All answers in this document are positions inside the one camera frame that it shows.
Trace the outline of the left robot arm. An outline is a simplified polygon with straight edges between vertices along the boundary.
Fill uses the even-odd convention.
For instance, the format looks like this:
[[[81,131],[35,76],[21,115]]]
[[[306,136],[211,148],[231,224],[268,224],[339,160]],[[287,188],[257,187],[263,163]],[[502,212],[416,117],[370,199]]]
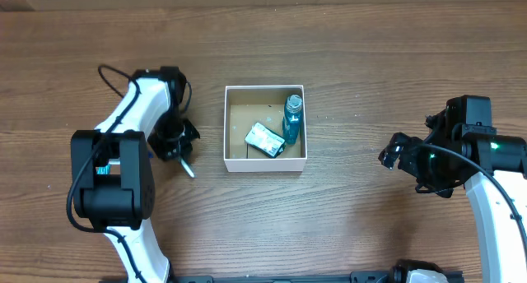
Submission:
[[[152,226],[155,181],[151,157],[178,162],[193,177],[188,159],[200,137],[184,116],[192,87],[178,67],[137,70],[112,114],[71,138],[70,224],[106,236],[127,272],[127,282],[174,282]]]

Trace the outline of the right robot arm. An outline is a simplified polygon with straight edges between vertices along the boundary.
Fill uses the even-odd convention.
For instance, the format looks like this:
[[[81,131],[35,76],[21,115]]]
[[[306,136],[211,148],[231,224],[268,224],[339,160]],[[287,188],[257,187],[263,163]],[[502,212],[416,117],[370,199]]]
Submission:
[[[489,98],[462,95],[429,116],[421,139],[396,132],[380,163],[412,175],[417,193],[463,187],[478,232],[483,280],[526,280],[526,141],[498,134]]]

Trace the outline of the blue mouthwash bottle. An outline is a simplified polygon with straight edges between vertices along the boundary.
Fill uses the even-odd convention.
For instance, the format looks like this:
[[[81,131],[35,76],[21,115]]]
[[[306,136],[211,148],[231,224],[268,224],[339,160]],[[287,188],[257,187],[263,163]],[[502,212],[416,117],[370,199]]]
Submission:
[[[295,145],[303,120],[303,99],[299,95],[287,97],[284,105],[282,134],[287,145]]]

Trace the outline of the green white soap packet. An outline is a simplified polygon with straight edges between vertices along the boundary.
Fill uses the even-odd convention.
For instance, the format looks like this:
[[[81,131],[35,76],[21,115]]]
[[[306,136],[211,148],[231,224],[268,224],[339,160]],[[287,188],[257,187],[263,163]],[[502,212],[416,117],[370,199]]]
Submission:
[[[261,123],[255,123],[245,136],[245,143],[269,158],[276,158],[285,151],[285,139]]]

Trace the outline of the green white toothbrush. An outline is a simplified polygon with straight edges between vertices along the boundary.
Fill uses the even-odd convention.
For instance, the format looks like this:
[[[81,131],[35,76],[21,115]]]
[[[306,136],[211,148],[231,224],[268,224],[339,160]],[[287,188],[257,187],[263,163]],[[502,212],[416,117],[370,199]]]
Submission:
[[[195,173],[194,173],[194,170],[193,168],[191,167],[191,165],[189,165],[186,160],[182,157],[179,158],[179,162],[181,164],[181,166],[183,167],[184,171],[187,173],[187,175],[194,179],[195,178]]]

